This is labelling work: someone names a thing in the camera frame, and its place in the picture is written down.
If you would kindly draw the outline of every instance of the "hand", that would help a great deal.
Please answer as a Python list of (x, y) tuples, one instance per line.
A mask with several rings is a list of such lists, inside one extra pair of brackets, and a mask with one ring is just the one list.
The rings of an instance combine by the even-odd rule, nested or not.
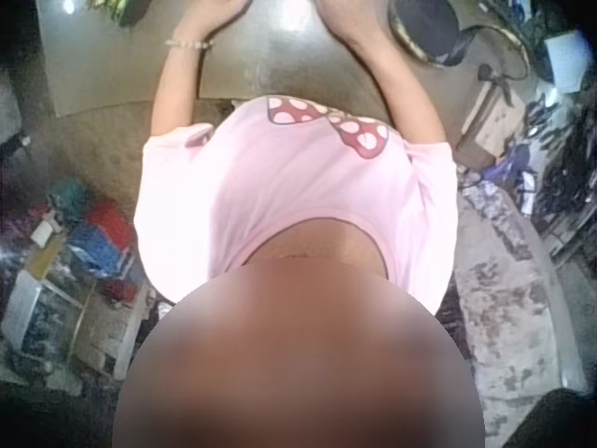
[(327, 28), (353, 49), (386, 37), (388, 0), (315, 0)]
[(191, 0), (185, 17), (174, 31), (174, 38), (203, 41), (208, 35), (238, 19), (252, 0)]

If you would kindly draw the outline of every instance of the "beaded bracelet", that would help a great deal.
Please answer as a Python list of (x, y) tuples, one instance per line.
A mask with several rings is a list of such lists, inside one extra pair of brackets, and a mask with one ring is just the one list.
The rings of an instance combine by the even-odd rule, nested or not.
[(181, 49), (209, 49), (214, 45), (214, 41), (209, 42), (184, 42), (174, 39), (168, 39), (166, 41), (168, 47), (180, 47)]

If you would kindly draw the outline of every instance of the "red object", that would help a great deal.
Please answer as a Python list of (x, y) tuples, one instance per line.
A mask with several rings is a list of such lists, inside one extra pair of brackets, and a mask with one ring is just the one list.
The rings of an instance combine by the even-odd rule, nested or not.
[(114, 301), (121, 301), (125, 305), (132, 306), (137, 288), (134, 283), (113, 280), (102, 284), (102, 293)]
[(134, 243), (134, 229), (113, 201), (99, 201), (85, 215), (85, 219), (92, 226), (100, 228), (120, 252)]

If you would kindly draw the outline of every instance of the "table surface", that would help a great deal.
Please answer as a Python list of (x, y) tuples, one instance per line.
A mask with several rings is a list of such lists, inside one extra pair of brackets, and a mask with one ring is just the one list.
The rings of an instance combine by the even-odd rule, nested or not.
[[(65, 11), (63, 0), (37, 2), (56, 114), (151, 101), (167, 51), (163, 43), (186, 2), (153, 0), (135, 26), (120, 28), (103, 11), (85, 9), (85, 0), (73, 1), (72, 14)], [(462, 28), (490, 21), (476, 1), (452, 3)], [(455, 133), (479, 93), (479, 64), (499, 67), (505, 60), (495, 54), (500, 42), (493, 44), (477, 39), (466, 60), (452, 69), (410, 59), (446, 127)], [(204, 60), (201, 98), (251, 99), (268, 93), (308, 97), (387, 119), (367, 70), (329, 34), (312, 0), (254, 0), (246, 16), (216, 36)]]

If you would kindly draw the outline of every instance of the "pink t-shirt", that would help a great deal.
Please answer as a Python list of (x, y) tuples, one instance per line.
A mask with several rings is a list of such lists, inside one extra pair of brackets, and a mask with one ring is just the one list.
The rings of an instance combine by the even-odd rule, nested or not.
[(217, 130), (197, 124), (146, 144), (135, 226), (146, 273), (171, 301), (313, 218), (367, 233), (389, 280), (438, 310), (458, 219), (447, 143), (411, 145), (375, 119), (271, 96)]

